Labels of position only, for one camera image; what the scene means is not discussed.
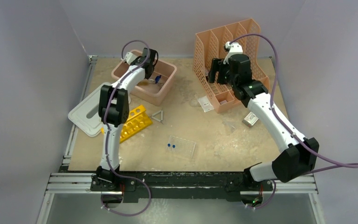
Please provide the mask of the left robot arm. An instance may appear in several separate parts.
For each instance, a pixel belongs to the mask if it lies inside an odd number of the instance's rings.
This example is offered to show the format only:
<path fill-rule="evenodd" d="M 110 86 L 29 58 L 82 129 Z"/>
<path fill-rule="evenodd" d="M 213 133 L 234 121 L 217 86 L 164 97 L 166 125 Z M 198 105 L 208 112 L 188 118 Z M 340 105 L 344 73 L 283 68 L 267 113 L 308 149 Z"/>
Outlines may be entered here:
<path fill-rule="evenodd" d="M 103 155 L 96 170 L 96 177 L 109 191 L 120 186 L 120 178 L 117 176 L 119 141 L 124 123 L 130 114 L 129 93 L 138 83 L 151 77 L 157 64 L 155 59 L 158 59 L 158 52 L 154 49 L 144 48 L 142 55 L 138 57 L 133 57 L 132 53 L 128 52 L 124 60 L 129 64 L 127 71 L 113 84 L 101 87 L 98 115 L 103 122 L 105 134 Z"/>

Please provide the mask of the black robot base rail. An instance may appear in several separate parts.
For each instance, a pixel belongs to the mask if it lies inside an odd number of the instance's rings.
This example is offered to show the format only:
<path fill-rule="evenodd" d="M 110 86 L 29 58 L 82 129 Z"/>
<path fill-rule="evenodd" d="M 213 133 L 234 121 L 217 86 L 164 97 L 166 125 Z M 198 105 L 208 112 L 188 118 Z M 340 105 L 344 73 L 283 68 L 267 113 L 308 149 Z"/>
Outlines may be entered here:
<path fill-rule="evenodd" d="M 235 172 L 120 171 L 106 170 L 91 176 L 90 190 L 122 196 L 125 203 L 139 199 L 225 199 L 228 202 L 259 204 L 271 181 L 251 182 L 247 174 Z"/>

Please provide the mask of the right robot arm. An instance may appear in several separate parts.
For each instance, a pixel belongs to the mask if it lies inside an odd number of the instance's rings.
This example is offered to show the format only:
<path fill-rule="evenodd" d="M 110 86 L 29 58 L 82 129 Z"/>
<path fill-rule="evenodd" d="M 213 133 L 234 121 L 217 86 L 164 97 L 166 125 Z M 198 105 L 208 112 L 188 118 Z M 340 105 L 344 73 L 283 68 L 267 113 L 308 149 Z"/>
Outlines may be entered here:
<path fill-rule="evenodd" d="M 247 55 L 235 54 L 224 59 L 213 58 L 208 82 L 222 82 L 231 86 L 234 96 L 265 125 L 278 146 L 280 154 L 271 162 L 263 162 L 244 170 L 243 184 L 249 190 L 264 180 L 289 182 L 307 174 L 315 167 L 319 143 L 302 133 L 296 137 L 293 126 L 283 125 L 287 119 L 278 119 L 281 111 L 274 104 L 265 85 L 252 78 L 251 61 Z"/>

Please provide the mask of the yellow test tube rack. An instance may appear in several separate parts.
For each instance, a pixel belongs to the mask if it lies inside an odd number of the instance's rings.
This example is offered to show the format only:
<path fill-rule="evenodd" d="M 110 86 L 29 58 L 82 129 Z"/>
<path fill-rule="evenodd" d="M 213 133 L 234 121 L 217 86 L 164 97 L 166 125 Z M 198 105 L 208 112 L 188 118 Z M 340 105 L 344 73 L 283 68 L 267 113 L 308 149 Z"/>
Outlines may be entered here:
<path fill-rule="evenodd" d="M 153 122 L 146 114 L 146 109 L 143 105 L 132 109 L 129 111 L 128 119 L 121 129 L 119 143 L 128 140 L 152 124 Z"/>

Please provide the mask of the blue polyhedral object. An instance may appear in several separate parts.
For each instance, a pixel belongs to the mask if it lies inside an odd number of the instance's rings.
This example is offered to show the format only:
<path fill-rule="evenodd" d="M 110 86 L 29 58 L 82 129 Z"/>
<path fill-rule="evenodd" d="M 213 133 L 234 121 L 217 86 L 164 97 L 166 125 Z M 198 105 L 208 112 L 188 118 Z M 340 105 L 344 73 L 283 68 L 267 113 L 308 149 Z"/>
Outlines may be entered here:
<path fill-rule="evenodd" d="M 155 79 L 154 79 L 154 83 L 159 84 L 161 82 L 161 78 L 162 78 L 162 75 L 156 76 Z"/>

